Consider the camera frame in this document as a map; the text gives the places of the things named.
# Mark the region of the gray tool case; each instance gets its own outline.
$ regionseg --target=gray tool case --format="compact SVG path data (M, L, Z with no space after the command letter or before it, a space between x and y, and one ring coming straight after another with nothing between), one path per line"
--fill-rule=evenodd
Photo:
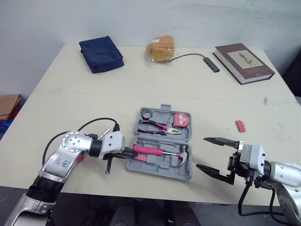
M150 110L152 112L152 117L149 120L156 121L158 123L164 123L168 127L172 127L174 122L175 113L184 113L189 116L190 123L185 128L176 127L180 130L181 134L147 134L139 133L138 129L146 130L158 130L155 126L149 124L141 124L140 121L143 120L141 112L143 110ZM176 178L182 180L189 180L192 177L192 155L191 146L187 141L191 137L191 115L185 112L171 111L170 105L161 105L161 109L153 109L143 107L139 111L139 120L137 122L135 131L138 134L134 137L132 148L134 145L143 147L152 147L164 150L171 153L180 153L182 145L186 146L186 153L188 154L187 160L183 165L180 166L181 159L175 155L164 154L162 156L156 156L152 154L142 154L146 155L146 161L140 161L137 159L129 159L127 162L127 168L129 170L150 173L160 176L165 176L169 178Z

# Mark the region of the white wall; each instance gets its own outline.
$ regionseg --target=white wall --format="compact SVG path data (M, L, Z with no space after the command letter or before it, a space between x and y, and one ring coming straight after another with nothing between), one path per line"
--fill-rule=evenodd
M282 73L301 47L300 0L0 0L0 95L30 95L63 43L110 35L144 46L242 42Z

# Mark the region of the book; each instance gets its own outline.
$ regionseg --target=book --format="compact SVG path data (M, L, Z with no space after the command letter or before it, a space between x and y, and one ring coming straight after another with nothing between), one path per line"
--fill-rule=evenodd
M267 80L275 74L242 43L217 46L214 55L241 85Z

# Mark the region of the white table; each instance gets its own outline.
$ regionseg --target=white table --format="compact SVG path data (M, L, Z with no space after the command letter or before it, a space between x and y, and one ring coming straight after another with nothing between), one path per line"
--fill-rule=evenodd
M227 173L228 159L235 149L205 142L204 137L260 143L269 161L301 163L301 108L278 73L260 85L241 86L211 56L213 49L178 48L177 52L211 56L221 69L219 73L213 73L197 56L167 65L146 65L144 48L118 48L125 66L102 74L89 71L78 45L62 48L0 141L0 171L5 172L0 174L1 186L28 188L41 168L49 139L93 118L115 118L129 146L140 107L160 108L161 103L191 113L193 165L206 164ZM275 70L262 51L255 53ZM245 133L238 132L236 120L245 122ZM100 121L84 131L99 134L112 126L109 121ZM59 139L48 154L58 145ZM242 178L237 177L231 186L196 167L190 181L128 171L121 159L113 159L110 175L104 173L105 168L106 162L86 158L63 192L236 204L245 186ZM269 199L270 191L252 188L245 204L268 205Z

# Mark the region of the hammer head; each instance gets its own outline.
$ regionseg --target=hammer head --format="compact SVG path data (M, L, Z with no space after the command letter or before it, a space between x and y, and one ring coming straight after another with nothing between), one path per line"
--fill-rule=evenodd
M179 156L178 156L178 157L182 158L182 162L181 162L180 166L182 166L182 165L186 162L186 160L187 160L188 154L187 154L187 152L186 152L186 149L187 149L187 146L186 146L186 145L182 145L182 146L181 146L182 152L181 152L181 153L179 154Z

